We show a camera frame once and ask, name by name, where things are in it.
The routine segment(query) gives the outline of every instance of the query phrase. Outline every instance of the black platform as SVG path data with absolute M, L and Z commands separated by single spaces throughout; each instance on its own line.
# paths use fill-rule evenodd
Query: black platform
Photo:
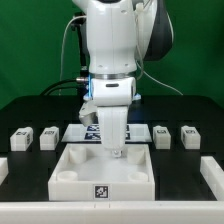
M 47 182 L 65 143 L 56 151 L 40 151 L 39 136 L 46 127 L 60 128 L 60 140 L 70 123 L 78 119 L 81 102 L 74 96 L 27 96 L 0 110 L 0 157 L 8 158 L 9 174 L 0 186 L 0 201 L 48 201 Z M 199 96 L 148 96 L 129 109 L 128 123 L 146 123 L 150 133 L 166 126 L 172 136 L 171 150 L 149 144 L 156 182 L 156 200 L 216 200 L 200 174 L 201 156 L 213 156 L 224 167 L 224 110 Z M 201 134 L 200 150 L 185 150 L 182 126 L 194 126 Z M 32 127 L 34 141 L 26 152 L 11 152 L 10 136 Z

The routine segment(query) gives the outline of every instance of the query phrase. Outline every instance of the cable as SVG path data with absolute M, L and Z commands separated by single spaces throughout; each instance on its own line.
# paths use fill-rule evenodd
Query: cable
M 150 78 L 151 80 L 153 80 L 154 82 L 158 83 L 159 85 L 165 86 L 166 88 L 172 89 L 173 91 L 177 92 L 178 94 L 180 94 L 181 96 L 183 96 L 184 94 L 182 92 L 180 92 L 179 90 L 175 89 L 172 86 L 166 85 L 165 83 L 162 83 L 160 81 L 158 81 L 157 79 L 153 78 L 152 76 L 150 76 L 146 71 L 144 71 L 144 74 Z
M 70 83 L 70 82 L 76 82 L 76 80 L 75 79 L 66 79 L 66 80 L 63 80 L 63 81 L 60 81 L 60 82 L 56 82 L 56 83 L 50 85 L 49 87 L 47 87 L 40 95 L 44 96 L 48 91 L 50 91 L 54 87 L 60 86 L 60 85 L 65 84 L 65 83 Z
M 52 92 L 55 92 L 57 90 L 62 90 L 62 89 L 77 89 L 77 87 L 75 87 L 75 86 L 57 87 L 57 88 L 50 90 L 46 95 L 49 96 Z
M 137 39 L 139 40 L 139 30 L 138 30 L 138 16 L 135 19 L 135 23 L 136 23 L 136 30 L 137 30 Z M 142 54 L 141 54 L 141 50 L 139 47 L 139 42 L 137 40 L 137 51 L 138 51 L 138 55 L 139 55 L 139 59 L 140 59 L 140 64 L 141 64 L 141 73 L 140 75 L 136 78 L 138 81 L 142 78 L 142 76 L 144 75 L 144 63 L 143 63 L 143 58 L 142 58 Z
M 65 32 L 64 32 L 64 36 L 63 36 L 63 42 L 62 42 L 62 49 L 61 49 L 61 71 L 60 71 L 60 81 L 62 81 L 63 78 L 63 71 L 64 71 L 64 53 L 65 53 L 65 41 L 66 41 L 66 37 L 67 37 L 67 32 L 68 32 L 68 28 L 70 27 L 71 23 L 74 22 L 77 19 L 84 19 L 86 18 L 86 16 L 78 16 L 75 18 L 72 18 L 69 23 L 67 24 L 66 28 L 65 28 Z

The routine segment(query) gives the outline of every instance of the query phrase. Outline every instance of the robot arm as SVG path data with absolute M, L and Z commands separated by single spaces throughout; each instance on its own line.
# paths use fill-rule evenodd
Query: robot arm
M 140 58 L 147 55 L 158 1 L 73 0 L 87 16 L 87 48 L 92 77 L 92 101 L 83 105 L 80 120 L 90 125 L 94 107 L 102 144 L 115 157 L 121 155 L 125 145 L 128 107 L 136 90 L 132 77 L 139 58 L 136 49 L 137 46 L 140 49 Z M 91 111 L 91 116 L 86 116 L 86 108 Z

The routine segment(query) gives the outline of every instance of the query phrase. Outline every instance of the white block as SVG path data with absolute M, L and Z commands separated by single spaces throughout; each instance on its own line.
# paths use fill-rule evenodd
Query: white block
M 181 128 L 181 140 L 185 149 L 200 149 L 201 136 L 195 127 L 183 126 Z
M 224 201 L 224 172 L 212 156 L 201 157 L 200 172 L 218 201 Z
M 12 151 L 26 151 L 33 142 L 33 129 L 30 127 L 19 128 L 11 137 Z
M 59 128 L 45 128 L 40 136 L 40 150 L 55 150 L 59 142 Z
M 156 149 L 170 149 L 171 135 L 166 127 L 153 128 L 153 141 Z
M 131 151 L 131 156 L 138 156 L 135 164 L 128 162 Z M 86 160 L 80 160 L 84 152 Z M 51 201 L 153 201 L 155 182 L 148 145 L 126 145 L 122 156 L 114 158 L 101 144 L 67 144 L 48 182 L 48 192 Z
M 0 158 L 0 185 L 8 175 L 8 160 L 7 158 Z

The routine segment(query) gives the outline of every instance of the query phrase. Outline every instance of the black cable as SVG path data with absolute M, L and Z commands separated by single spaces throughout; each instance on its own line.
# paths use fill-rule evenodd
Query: black cable
M 62 89 L 78 89 L 79 87 L 75 87 L 75 86 L 64 86 L 64 87 L 57 87 L 57 88 L 54 88 L 52 90 L 50 90 L 46 96 L 49 96 L 52 92 L 55 92 L 57 90 L 62 90 Z
M 56 82 L 56 83 L 50 85 L 49 87 L 47 87 L 40 95 L 44 96 L 48 91 L 50 91 L 54 87 L 60 86 L 62 84 L 69 83 L 69 82 L 76 82 L 76 80 L 75 79 L 66 79 L 66 80 L 62 80 L 60 82 Z
M 83 12 L 77 12 L 75 13 L 75 17 L 80 17 L 80 16 L 84 16 L 85 14 Z M 78 41 L 79 41 L 79 59 L 80 59 L 80 64 L 81 67 L 85 67 L 87 66 L 86 64 L 86 55 L 83 51 L 83 36 L 82 36 L 82 32 L 81 32 L 81 27 L 83 26 L 83 24 L 86 22 L 86 19 L 82 18 L 82 19 L 77 19 L 75 21 L 72 22 L 71 24 L 71 28 L 73 31 L 77 30 L 77 36 L 78 36 Z

